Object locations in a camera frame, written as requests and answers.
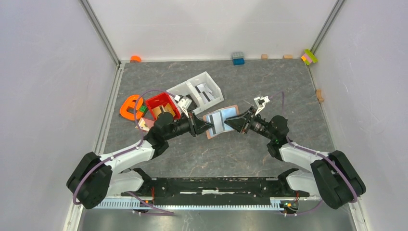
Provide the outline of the tan leather card holder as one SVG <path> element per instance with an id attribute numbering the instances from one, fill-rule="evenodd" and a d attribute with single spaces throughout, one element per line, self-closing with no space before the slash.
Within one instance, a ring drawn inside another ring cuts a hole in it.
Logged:
<path id="1" fill-rule="evenodd" d="M 206 131 L 208 139 L 214 138 L 219 134 L 234 131 L 234 129 L 225 123 L 225 120 L 237 116 L 239 109 L 237 105 L 232 105 L 215 110 L 203 116 L 205 122 L 212 123 L 214 126 Z"/>

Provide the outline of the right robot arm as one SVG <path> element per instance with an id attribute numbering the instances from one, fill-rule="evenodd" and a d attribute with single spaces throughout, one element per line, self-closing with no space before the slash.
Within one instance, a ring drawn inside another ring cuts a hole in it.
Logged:
<path id="1" fill-rule="evenodd" d="M 305 171 L 293 170 L 283 174 L 278 191 L 291 196 L 296 191 L 319 196 L 330 208 L 338 209 L 355 203 L 366 191 L 366 185 L 347 158 L 339 150 L 331 153 L 312 150 L 288 137 L 288 120 L 275 115 L 269 122 L 251 107 L 245 113 L 227 118 L 225 124 L 246 134 L 253 131 L 267 139 L 269 154 L 280 161 L 295 164 Z"/>

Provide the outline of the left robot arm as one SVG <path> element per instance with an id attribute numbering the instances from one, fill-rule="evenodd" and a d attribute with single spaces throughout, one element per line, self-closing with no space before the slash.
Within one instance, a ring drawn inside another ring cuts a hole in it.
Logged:
<path id="1" fill-rule="evenodd" d="M 165 112 L 136 144 L 108 154 L 85 154 L 66 183 L 73 194 L 73 204 L 92 209 L 105 197 L 115 194 L 130 191 L 146 196 L 151 191 L 151 183 L 139 172 L 125 170 L 163 154 L 172 138 L 185 133 L 195 137 L 213 127 L 213 123 L 198 118 L 193 112 L 178 120 Z"/>

